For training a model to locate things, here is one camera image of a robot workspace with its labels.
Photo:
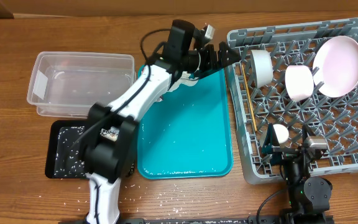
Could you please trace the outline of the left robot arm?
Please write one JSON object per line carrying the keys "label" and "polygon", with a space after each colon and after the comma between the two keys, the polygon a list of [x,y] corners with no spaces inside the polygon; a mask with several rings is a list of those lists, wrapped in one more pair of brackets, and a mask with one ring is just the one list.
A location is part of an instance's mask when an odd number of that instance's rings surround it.
{"label": "left robot arm", "polygon": [[168,39],[145,56],[137,81],[107,105],[95,103],[88,112],[84,133],[76,140],[89,180],[90,206],[85,223],[116,223],[121,180],[136,156],[139,123],[162,95],[189,85],[240,61],[239,53],[220,42],[215,50],[211,40],[214,27],[197,29],[175,19]]}

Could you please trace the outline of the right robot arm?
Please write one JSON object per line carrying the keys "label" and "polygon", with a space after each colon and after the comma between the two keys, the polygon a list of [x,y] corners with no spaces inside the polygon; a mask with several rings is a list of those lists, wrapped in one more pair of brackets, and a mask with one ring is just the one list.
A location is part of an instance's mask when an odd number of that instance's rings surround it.
{"label": "right robot arm", "polygon": [[321,159],[328,150],[328,142],[306,124],[302,126],[301,136],[302,144],[298,147],[281,147],[278,131],[272,123],[268,125],[262,153],[271,157],[271,165],[279,166],[280,175],[287,186],[261,203],[255,217],[257,223],[262,221],[260,213],[264,205],[275,196],[287,192],[290,208],[281,210],[274,219],[275,223],[334,224],[334,218],[325,214],[330,209],[333,185],[328,179],[313,177],[309,172],[309,165]]}

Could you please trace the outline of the large white plate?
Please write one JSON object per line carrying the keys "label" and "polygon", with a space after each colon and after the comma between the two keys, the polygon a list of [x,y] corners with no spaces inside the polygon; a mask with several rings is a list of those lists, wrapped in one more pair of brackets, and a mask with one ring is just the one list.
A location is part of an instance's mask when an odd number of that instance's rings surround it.
{"label": "large white plate", "polygon": [[317,51],[313,68],[314,84],[330,98],[344,96],[358,85],[358,43],[348,36],[327,40]]}

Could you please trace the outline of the white napkin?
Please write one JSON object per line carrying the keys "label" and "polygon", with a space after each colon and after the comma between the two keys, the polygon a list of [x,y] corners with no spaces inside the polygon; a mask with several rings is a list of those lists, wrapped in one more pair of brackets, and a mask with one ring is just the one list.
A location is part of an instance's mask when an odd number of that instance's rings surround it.
{"label": "white napkin", "polygon": [[175,91],[180,85],[194,86],[198,82],[198,78],[192,73],[183,72],[182,76],[168,89],[168,92]]}

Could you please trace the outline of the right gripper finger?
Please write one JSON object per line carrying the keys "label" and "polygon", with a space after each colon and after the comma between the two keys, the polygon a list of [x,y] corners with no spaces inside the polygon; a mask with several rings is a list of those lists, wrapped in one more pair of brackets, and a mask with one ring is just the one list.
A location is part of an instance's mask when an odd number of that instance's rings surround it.
{"label": "right gripper finger", "polygon": [[314,132],[307,124],[302,125],[302,138],[306,139],[307,137],[314,136]]}
{"label": "right gripper finger", "polygon": [[262,147],[265,146],[272,146],[272,147],[279,147],[280,143],[278,141],[275,129],[272,123],[268,124],[268,128],[265,135],[265,140],[263,141]]}

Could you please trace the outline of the white cup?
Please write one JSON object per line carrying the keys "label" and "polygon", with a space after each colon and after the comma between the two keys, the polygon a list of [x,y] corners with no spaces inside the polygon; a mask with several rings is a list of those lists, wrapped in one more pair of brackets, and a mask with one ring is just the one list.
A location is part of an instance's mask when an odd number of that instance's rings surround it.
{"label": "white cup", "polygon": [[[289,138],[289,131],[288,129],[282,124],[274,124],[273,125],[275,134],[277,136],[278,142],[280,143],[281,147],[285,146],[285,143],[288,141]],[[264,131],[259,139],[260,146],[263,146],[267,135],[267,131]]]}

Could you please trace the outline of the small pink bowl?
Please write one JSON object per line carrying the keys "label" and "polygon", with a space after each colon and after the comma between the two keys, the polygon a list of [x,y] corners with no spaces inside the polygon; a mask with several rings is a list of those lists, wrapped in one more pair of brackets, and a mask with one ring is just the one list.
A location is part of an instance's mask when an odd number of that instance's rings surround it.
{"label": "small pink bowl", "polygon": [[285,88],[291,100],[299,102],[313,93],[311,70],[305,65],[290,65],[285,71]]}

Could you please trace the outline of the grey bowl with rice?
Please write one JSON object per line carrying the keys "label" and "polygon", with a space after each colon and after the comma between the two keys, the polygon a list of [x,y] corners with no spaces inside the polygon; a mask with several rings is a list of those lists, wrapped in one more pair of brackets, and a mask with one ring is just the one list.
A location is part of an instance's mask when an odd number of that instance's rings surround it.
{"label": "grey bowl with rice", "polygon": [[273,65],[270,53],[266,50],[251,50],[252,71],[255,73],[255,85],[261,88],[268,85],[273,79]]}

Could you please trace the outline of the wooden chopstick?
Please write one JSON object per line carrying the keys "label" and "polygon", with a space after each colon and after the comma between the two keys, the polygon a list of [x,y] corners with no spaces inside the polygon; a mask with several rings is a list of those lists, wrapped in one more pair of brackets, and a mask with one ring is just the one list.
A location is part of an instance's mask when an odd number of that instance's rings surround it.
{"label": "wooden chopstick", "polygon": [[249,91],[249,86],[248,86],[248,82],[247,82],[247,78],[246,78],[246,71],[245,71],[245,68],[244,68],[244,65],[243,65],[242,62],[240,63],[240,66],[241,66],[242,76],[243,76],[243,79],[244,79],[244,86],[246,88],[249,113],[250,113],[250,116],[251,116],[254,131],[257,132],[257,126],[256,126],[256,122],[255,122],[254,110],[253,110],[253,107],[252,107],[252,100],[250,98],[250,91]]}

